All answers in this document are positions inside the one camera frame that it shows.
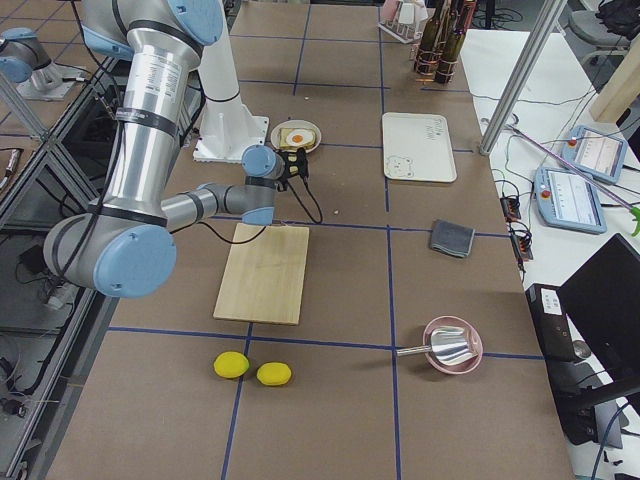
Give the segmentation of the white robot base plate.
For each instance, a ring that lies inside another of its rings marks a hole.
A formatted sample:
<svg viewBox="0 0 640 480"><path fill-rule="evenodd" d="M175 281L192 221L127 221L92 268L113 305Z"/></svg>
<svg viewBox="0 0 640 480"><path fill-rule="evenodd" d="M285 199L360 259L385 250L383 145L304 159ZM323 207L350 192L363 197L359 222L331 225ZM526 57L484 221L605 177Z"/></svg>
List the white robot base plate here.
<svg viewBox="0 0 640 480"><path fill-rule="evenodd" d="M268 127L268 117L219 113L201 125L194 160L240 163L247 148L265 143Z"/></svg>

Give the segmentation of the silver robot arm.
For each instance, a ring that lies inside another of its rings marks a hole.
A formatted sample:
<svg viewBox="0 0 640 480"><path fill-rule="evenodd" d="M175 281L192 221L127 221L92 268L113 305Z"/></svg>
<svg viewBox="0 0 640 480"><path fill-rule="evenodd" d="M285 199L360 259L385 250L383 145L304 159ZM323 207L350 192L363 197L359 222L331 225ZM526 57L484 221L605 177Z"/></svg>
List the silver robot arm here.
<svg viewBox="0 0 640 480"><path fill-rule="evenodd" d="M218 1L88 1L78 17L88 49L127 60L116 111L116 138L101 195L88 210L58 223L43 252L60 279L109 297L157 290L177 258L173 232L218 213L248 225L274 219L276 188L289 162L251 145L241 157L241 185L205 183L164 197L181 147L179 117L189 75L206 66L220 86L235 84L228 27Z"/></svg>
<svg viewBox="0 0 640 480"><path fill-rule="evenodd" d="M86 80L79 67L54 62L26 27L1 33L1 72L27 100L62 100L76 83Z"/></svg>

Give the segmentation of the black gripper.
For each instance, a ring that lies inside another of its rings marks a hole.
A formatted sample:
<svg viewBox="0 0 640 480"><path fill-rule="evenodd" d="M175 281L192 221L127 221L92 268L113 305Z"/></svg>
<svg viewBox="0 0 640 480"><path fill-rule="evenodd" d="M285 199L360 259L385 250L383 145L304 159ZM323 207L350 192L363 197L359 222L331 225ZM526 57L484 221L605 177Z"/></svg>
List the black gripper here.
<svg viewBox="0 0 640 480"><path fill-rule="evenodd" d="M277 179L277 190L284 192L290 186L289 179L296 176L307 184L309 178L309 168L307 153L305 151L278 151L277 155L284 162L284 169L280 177Z"/></svg>

